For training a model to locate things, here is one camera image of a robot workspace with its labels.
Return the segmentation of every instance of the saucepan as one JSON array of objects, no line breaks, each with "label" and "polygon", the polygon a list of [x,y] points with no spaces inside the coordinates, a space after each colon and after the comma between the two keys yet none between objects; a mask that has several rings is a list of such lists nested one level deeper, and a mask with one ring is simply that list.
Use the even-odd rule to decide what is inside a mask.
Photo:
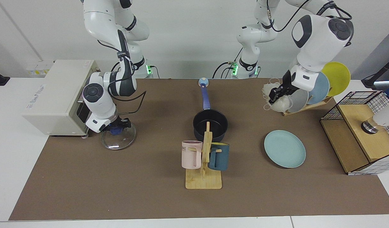
[{"label": "saucepan", "polygon": [[203,111],[196,114],[193,119],[194,136],[203,141],[207,122],[210,122],[210,131],[213,133],[213,142],[221,142],[228,129],[228,120],[220,111],[211,109],[207,86],[209,81],[201,78],[198,82],[203,95]]}]

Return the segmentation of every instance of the yellow plate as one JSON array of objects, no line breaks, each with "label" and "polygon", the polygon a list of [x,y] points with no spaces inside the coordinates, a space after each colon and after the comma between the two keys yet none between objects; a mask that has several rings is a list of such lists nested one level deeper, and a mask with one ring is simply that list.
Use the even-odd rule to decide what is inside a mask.
[{"label": "yellow plate", "polygon": [[348,68],[340,62],[327,63],[324,68],[322,68],[322,73],[325,74],[329,81],[329,97],[344,92],[351,80],[351,73]]}]

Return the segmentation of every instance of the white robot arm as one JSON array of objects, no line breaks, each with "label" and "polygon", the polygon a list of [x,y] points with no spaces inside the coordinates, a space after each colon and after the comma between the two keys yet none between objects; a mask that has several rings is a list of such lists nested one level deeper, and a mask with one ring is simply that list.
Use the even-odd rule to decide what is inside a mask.
[{"label": "white robot arm", "polygon": [[83,89],[84,102],[92,112],[86,125],[99,133],[120,120],[109,92],[114,96],[130,96],[137,88],[136,77],[147,76],[146,60],[134,41],[147,39],[149,29],[132,14],[131,0],[81,1],[87,31],[101,45],[117,51],[121,68],[93,73]]},{"label": "white robot arm", "polygon": [[[237,40],[243,45],[236,78],[249,78],[254,75],[259,58],[256,43],[269,42],[277,36],[274,13],[280,0],[257,0],[255,8],[256,25],[241,28]],[[286,0],[290,5],[308,10],[314,15],[305,15],[293,27],[292,37],[300,53],[289,71],[283,76],[283,84],[271,91],[273,104],[284,95],[291,95],[297,89],[311,91],[319,71],[331,61],[345,46],[350,44],[353,25],[341,17],[337,6],[328,0]]]}]

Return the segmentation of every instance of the pink mug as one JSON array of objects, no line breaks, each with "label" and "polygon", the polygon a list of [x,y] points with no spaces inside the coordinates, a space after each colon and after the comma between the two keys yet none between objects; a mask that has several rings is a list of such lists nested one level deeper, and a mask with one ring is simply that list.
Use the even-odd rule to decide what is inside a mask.
[{"label": "pink mug", "polygon": [[182,142],[182,167],[185,169],[198,169],[201,167],[201,150],[203,142],[183,141]]}]

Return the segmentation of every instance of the white bottle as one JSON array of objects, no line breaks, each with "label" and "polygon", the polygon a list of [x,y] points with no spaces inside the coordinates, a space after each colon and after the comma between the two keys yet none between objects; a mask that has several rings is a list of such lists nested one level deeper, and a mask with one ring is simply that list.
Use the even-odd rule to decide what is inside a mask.
[{"label": "white bottle", "polygon": [[375,134],[387,126],[389,126],[389,105],[361,124],[362,129],[368,134]]}]

